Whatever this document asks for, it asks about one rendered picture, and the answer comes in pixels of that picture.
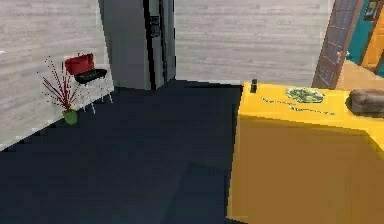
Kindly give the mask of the brown panelled room door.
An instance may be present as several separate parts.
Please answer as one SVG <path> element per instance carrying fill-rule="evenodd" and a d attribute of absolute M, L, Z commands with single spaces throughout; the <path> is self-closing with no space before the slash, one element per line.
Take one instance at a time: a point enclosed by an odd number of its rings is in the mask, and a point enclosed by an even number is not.
<path fill-rule="evenodd" d="M 346 52 L 353 36 L 364 0 L 335 0 L 324 37 L 312 88 L 335 89 Z M 336 53 L 342 58 L 336 64 Z"/>

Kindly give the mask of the red twig house plant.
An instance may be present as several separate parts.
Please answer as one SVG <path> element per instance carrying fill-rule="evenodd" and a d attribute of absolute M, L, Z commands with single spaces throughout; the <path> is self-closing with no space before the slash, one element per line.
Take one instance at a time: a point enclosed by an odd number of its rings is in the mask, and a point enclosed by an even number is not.
<path fill-rule="evenodd" d="M 61 114 L 68 125 L 74 125 L 78 122 L 78 113 L 73 108 L 73 105 L 79 86 L 72 86 L 73 76 L 66 70 L 64 63 L 61 63 L 60 71 L 57 71 L 50 56 L 45 59 L 45 63 L 51 70 L 55 83 L 42 76 L 42 85 L 46 88 L 45 91 L 42 91 L 42 94 L 49 97 L 48 103 L 62 108 Z"/>

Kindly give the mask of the dark grey loaf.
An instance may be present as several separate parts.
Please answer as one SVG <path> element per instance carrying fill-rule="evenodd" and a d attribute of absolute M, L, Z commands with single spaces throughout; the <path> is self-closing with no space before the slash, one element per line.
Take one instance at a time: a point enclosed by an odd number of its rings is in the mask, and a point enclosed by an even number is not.
<path fill-rule="evenodd" d="M 345 104 L 354 115 L 384 118 L 384 90 L 354 89 Z"/>

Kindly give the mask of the orange room door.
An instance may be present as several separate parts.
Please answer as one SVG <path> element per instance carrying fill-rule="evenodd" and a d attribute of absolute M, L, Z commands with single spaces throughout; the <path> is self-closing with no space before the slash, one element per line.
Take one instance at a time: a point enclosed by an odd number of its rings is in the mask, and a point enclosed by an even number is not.
<path fill-rule="evenodd" d="M 384 3 L 379 4 L 360 65 L 377 74 L 384 61 Z"/>

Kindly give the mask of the grey fridge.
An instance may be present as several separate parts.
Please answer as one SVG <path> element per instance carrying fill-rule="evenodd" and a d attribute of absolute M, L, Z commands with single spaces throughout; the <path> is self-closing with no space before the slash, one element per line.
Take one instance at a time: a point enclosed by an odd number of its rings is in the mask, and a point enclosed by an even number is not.
<path fill-rule="evenodd" d="M 143 0 L 98 0 L 113 85 L 151 90 Z M 175 0 L 149 0 L 156 89 L 176 76 Z"/>

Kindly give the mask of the framed wall picture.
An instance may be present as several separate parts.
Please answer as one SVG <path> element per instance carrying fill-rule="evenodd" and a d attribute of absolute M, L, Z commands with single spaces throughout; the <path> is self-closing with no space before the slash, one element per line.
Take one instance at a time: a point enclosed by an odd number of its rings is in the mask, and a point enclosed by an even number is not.
<path fill-rule="evenodd" d="M 382 6 L 384 0 L 369 0 L 364 11 L 363 20 L 364 21 L 375 21 L 378 18 L 380 7 Z"/>

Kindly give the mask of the yellow kitchen counter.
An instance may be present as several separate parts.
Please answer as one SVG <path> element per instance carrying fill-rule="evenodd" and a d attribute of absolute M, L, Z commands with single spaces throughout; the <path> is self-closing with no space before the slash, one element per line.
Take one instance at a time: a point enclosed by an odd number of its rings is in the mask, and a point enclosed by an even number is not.
<path fill-rule="evenodd" d="M 285 86 L 244 83 L 227 216 L 246 224 L 384 224 L 384 119 L 347 92 L 297 103 Z"/>

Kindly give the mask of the green patterned plate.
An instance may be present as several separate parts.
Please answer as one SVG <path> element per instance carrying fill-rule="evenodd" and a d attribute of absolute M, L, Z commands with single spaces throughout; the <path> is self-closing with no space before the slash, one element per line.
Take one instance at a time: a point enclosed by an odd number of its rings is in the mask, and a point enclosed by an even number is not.
<path fill-rule="evenodd" d="M 325 95 L 315 89 L 308 88 L 288 88 L 285 94 L 300 103 L 321 103 Z"/>

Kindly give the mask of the red and black chair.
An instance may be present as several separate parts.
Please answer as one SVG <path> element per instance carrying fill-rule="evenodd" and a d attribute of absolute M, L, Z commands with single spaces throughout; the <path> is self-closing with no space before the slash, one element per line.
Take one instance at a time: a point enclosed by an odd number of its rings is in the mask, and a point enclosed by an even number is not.
<path fill-rule="evenodd" d="M 96 113 L 96 109 L 90 94 L 89 84 L 91 82 L 95 80 L 99 82 L 104 81 L 104 85 L 99 84 L 101 101 L 104 101 L 103 91 L 106 91 L 110 102 L 113 102 L 111 93 L 108 90 L 108 71 L 95 67 L 94 55 L 92 53 L 78 54 L 76 57 L 68 58 L 64 61 L 64 66 L 66 71 L 74 77 L 78 85 L 86 87 L 93 113 Z"/>

